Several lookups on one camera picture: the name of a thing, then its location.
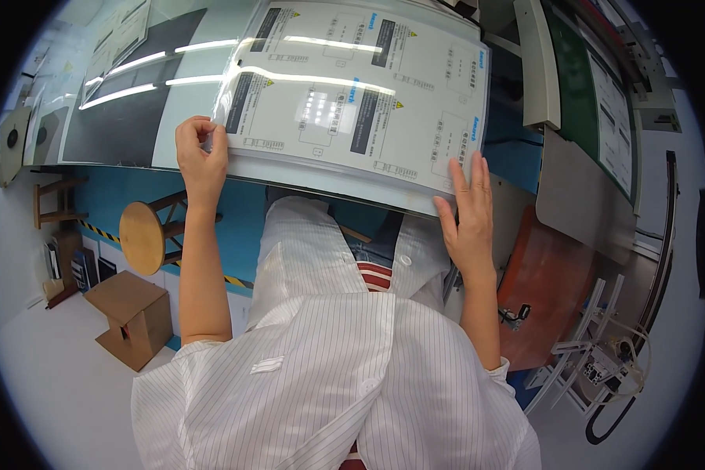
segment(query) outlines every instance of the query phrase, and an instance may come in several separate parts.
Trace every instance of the round stool seat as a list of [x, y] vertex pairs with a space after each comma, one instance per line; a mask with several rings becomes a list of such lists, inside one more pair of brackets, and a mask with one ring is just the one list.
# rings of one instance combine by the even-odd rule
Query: round stool seat
[[144, 276], [165, 261], [165, 232], [159, 216], [146, 202], [132, 202], [120, 218], [120, 245], [125, 259]]

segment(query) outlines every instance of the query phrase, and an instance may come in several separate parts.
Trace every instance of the red brown panel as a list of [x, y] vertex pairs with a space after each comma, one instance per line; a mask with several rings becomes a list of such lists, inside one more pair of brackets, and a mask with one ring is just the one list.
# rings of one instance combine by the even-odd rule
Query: red brown panel
[[510, 371], [545, 365], [551, 347], [568, 331], [571, 316], [590, 286], [595, 251], [538, 222], [525, 208], [512, 257], [498, 289], [499, 308], [517, 313], [531, 306], [518, 331], [499, 328], [501, 355]]

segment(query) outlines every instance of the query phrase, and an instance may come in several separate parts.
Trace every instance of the white button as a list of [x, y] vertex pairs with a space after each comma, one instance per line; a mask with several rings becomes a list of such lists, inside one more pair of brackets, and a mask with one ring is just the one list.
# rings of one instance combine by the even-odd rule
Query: white button
[[360, 394], [360, 396], [365, 396], [366, 394], [371, 392], [371, 390], [376, 388], [376, 386], [378, 384], [379, 384], [378, 379], [367, 378], [360, 384], [360, 388], [358, 389], [358, 393]]

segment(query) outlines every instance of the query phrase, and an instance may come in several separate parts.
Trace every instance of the person's left hand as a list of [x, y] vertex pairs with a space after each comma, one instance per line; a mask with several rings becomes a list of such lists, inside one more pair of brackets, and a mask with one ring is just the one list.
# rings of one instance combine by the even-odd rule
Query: person's left hand
[[[186, 119], [175, 129], [175, 147], [177, 164], [186, 183], [188, 207], [215, 212], [227, 176], [227, 132], [224, 126], [209, 119], [206, 116]], [[211, 132], [212, 151], [208, 154], [201, 144]]]

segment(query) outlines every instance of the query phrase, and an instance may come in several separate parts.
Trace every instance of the metal bracket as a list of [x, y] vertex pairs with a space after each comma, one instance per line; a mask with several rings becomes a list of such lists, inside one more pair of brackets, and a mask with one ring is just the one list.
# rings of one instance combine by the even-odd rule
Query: metal bracket
[[517, 331], [522, 322], [530, 315], [530, 310], [531, 307], [528, 304], [522, 304], [519, 308], [519, 312], [515, 315], [514, 312], [508, 308], [499, 308], [498, 316], [501, 318], [503, 324], [506, 323], [513, 331]]
[[551, 353], [554, 356], [564, 353], [577, 353], [592, 349], [592, 346], [591, 342], [559, 342], [553, 345]]
[[[573, 342], [578, 342], [583, 337], [585, 328], [590, 322], [592, 311], [595, 306], [598, 305], [598, 302], [601, 300], [601, 295], [605, 286], [606, 281], [601, 279], [600, 277], [595, 281], [595, 287], [593, 287], [592, 294], [590, 294], [590, 301], [588, 302], [588, 306], [585, 309], [585, 314], [583, 315], [582, 322], [577, 326], [577, 331], [574, 332], [574, 336], [572, 337]], [[551, 390], [551, 386], [556, 381], [556, 378], [558, 378], [559, 375], [561, 375], [562, 371], [566, 369], [567, 361], [569, 361], [571, 355], [572, 352], [564, 352], [562, 354], [561, 359], [556, 362], [556, 365], [554, 366], [553, 371], [551, 372], [551, 376], [543, 384], [543, 387], [538, 390], [538, 393], [535, 394], [535, 398], [533, 398], [533, 400], [531, 400], [530, 403], [525, 407], [525, 415], [530, 414], [530, 412], [533, 411], [537, 404], [541, 402], [546, 393]]]
[[[619, 293], [622, 290], [622, 285], [624, 284], [624, 276], [618, 275], [616, 277], [616, 283], [613, 285], [613, 292], [611, 292], [611, 298], [608, 300], [608, 306], [606, 306], [606, 310], [603, 313], [603, 317], [601, 319], [601, 323], [598, 324], [598, 328], [595, 330], [595, 334], [593, 334], [593, 341], [598, 342], [600, 341], [602, 335], [603, 335], [603, 330], [606, 328], [606, 325], [608, 324], [608, 319], [611, 318], [611, 314], [616, 311], [616, 300], [619, 298]], [[585, 317], [583, 317], [583, 321], [585, 322], [585, 326], [590, 321], [590, 318], [592, 317], [592, 313], [595, 310], [595, 307], [591, 308], [591, 304], [588, 303], [588, 308], [585, 313]], [[569, 375], [569, 378], [567, 379], [566, 384], [564, 387], [562, 387], [562, 391], [556, 396], [556, 398], [552, 401], [551, 403], [551, 408], [556, 406], [557, 403], [559, 403], [559, 400], [562, 399], [564, 394], [569, 390], [569, 387], [572, 386], [574, 381], [577, 379], [577, 376], [581, 374], [583, 371], [583, 368], [585, 367], [585, 364], [587, 363], [588, 358], [590, 357], [590, 353], [592, 352], [592, 348], [584, 351], [583, 356], [577, 361], [577, 366], [574, 368], [572, 373]]]

